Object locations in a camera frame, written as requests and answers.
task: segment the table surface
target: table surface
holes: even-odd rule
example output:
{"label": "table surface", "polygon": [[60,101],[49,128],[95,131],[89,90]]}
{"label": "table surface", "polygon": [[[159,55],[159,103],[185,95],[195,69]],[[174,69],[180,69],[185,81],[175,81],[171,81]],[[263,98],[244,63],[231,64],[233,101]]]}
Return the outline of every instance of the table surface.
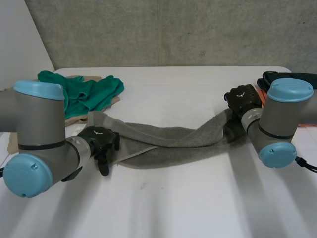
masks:
{"label": "table surface", "polygon": [[[224,93],[255,84],[265,71],[289,72],[272,66],[64,68],[57,73],[120,78],[125,84],[121,101],[106,110],[114,118],[198,128],[227,108]],[[67,127],[66,136],[82,127]],[[4,133],[2,158],[7,142]],[[317,128],[298,129],[293,142],[300,156],[317,164]],[[30,199],[13,195],[0,180],[0,237],[313,238],[316,199],[316,174],[295,163],[267,168],[251,144],[163,169],[114,166],[108,177],[90,161],[75,180]]]}

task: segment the green towel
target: green towel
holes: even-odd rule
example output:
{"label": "green towel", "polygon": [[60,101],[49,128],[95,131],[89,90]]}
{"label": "green towel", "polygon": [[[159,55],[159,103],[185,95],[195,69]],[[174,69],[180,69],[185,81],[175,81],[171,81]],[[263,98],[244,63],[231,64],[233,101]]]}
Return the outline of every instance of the green towel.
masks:
{"label": "green towel", "polygon": [[65,119],[86,115],[89,111],[101,111],[124,90],[121,80],[113,76],[98,82],[84,82],[83,76],[65,78],[58,73],[42,71],[38,74],[38,80],[63,86]]}

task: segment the tan fabric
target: tan fabric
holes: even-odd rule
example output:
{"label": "tan fabric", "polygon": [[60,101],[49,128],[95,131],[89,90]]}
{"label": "tan fabric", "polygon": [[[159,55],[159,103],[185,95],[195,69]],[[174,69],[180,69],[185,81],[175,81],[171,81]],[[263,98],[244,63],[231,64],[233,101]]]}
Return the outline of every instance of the tan fabric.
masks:
{"label": "tan fabric", "polygon": [[[67,78],[74,78],[77,77],[77,75],[73,75],[73,76],[69,76]],[[89,80],[94,80],[96,82],[98,82],[99,80],[101,80],[102,78],[99,76],[84,76],[84,81],[89,81]],[[111,107],[113,104],[115,104],[116,102],[119,102],[120,98],[114,97],[112,99],[112,102],[110,104],[110,106],[105,107],[102,109],[102,111],[104,111],[106,108]],[[75,117],[71,117],[65,120],[65,126],[69,126],[69,125],[73,125],[73,124],[85,124],[87,123],[87,115],[82,115],[82,116],[75,116]],[[9,137],[9,143],[8,143],[8,153],[9,154],[15,154],[18,152],[18,137],[16,133],[11,133],[10,137]]]}

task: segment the screw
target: screw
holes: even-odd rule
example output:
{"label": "screw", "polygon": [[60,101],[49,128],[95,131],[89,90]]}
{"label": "screw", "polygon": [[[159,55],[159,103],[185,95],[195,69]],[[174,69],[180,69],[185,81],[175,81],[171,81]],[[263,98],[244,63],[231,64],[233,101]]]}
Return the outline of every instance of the screw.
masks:
{"label": "screw", "polygon": [[33,170],[36,170],[37,168],[38,168],[37,164],[34,164],[34,165],[31,166],[31,169],[33,169]]}

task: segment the gray towel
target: gray towel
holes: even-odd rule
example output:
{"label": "gray towel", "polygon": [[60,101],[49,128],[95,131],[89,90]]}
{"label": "gray towel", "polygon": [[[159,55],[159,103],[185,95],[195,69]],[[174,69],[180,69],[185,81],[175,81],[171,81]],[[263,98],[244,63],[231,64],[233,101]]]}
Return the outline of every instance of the gray towel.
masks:
{"label": "gray towel", "polygon": [[227,152],[247,141],[241,122],[232,119],[231,109],[224,110],[196,130],[124,123],[102,112],[88,113],[87,126],[102,126],[118,132],[120,150],[112,152],[109,163],[135,169],[185,164]]}

